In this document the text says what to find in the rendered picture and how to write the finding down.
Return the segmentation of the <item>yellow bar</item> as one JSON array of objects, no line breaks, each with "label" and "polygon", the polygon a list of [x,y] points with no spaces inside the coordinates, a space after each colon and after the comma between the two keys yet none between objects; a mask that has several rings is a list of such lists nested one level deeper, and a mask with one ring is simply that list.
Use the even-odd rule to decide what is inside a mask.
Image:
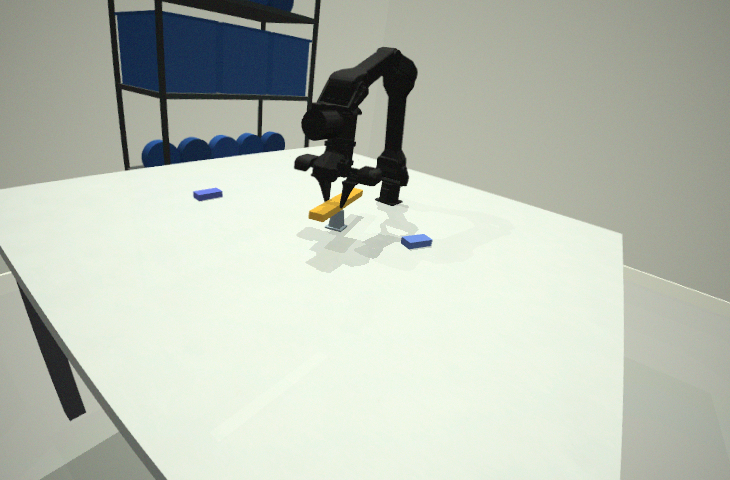
[{"label": "yellow bar", "polygon": [[343,208],[340,208],[341,194],[329,199],[328,201],[320,204],[319,206],[311,209],[308,214],[308,219],[312,219],[319,222],[324,222],[363,195],[363,190],[353,188]]}]

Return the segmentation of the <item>blue rectangular block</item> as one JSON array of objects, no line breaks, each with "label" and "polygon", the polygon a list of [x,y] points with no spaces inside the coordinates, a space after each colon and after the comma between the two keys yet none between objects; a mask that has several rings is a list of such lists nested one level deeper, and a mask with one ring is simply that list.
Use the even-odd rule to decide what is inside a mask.
[{"label": "blue rectangular block", "polygon": [[194,198],[198,201],[204,201],[204,200],[223,197],[223,191],[218,188],[197,190],[197,191],[193,191],[193,194],[194,194]]},{"label": "blue rectangular block", "polygon": [[408,249],[422,248],[432,246],[433,239],[425,234],[403,236],[401,244]]}]

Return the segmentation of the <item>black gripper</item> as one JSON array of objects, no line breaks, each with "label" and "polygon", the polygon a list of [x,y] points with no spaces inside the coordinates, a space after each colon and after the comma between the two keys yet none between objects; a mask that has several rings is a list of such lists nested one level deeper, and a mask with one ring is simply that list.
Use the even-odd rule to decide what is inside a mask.
[{"label": "black gripper", "polygon": [[[341,138],[331,138],[324,141],[324,146],[330,145],[332,146],[332,151],[340,153],[341,149],[347,150],[349,162],[350,165],[353,165],[354,160],[352,160],[353,157],[353,149],[356,147],[356,142],[354,139],[341,139]],[[311,155],[311,154],[304,154],[301,156],[298,156],[295,160],[294,169],[298,171],[306,171],[309,168],[312,167],[312,173],[310,175],[314,177],[314,168],[313,163],[319,156]],[[314,177],[315,178],[315,177]],[[319,186],[321,188],[321,192],[323,195],[324,202],[328,201],[330,199],[330,191],[331,191],[331,182],[328,182],[327,180],[321,179],[321,178],[315,178]],[[371,166],[363,166],[362,168],[354,168],[351,167],[350,173],[346,176],[346,179],[342,181],[342,194],[340,199],[340,208],[343,208],[344,204],[346,203],[351,191],[357,184],[363,184],[367,186],[375,186],[379,182],[381,182],[382,179],[382,171],[380,168],[371,167]]]}]

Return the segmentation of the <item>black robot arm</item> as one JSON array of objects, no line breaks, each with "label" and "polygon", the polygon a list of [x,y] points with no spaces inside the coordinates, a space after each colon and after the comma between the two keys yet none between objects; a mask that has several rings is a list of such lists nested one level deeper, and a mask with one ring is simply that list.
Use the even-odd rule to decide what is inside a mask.
[{"label": "black robot arm", "polygon": [[[402,144],[406,99],[418,76],[411,59],[397,48],[381,47],[359,65],[333,72],[318,101],[304,114],[301,126],[306,137],[313,141],[354,139],[357,116],[362,115],[358,106],[369,95],[369,86],[382,76],[389,101],[385,150],[376,165],[382,171],[382,185],[375,200],[394,206],[403,202],[399,200],[400,188],[409,182]],[[326,145],[313,168],[318,179],[335,182],[338,177],[346,178],[351,170],[347,150],[337,153]]]}]

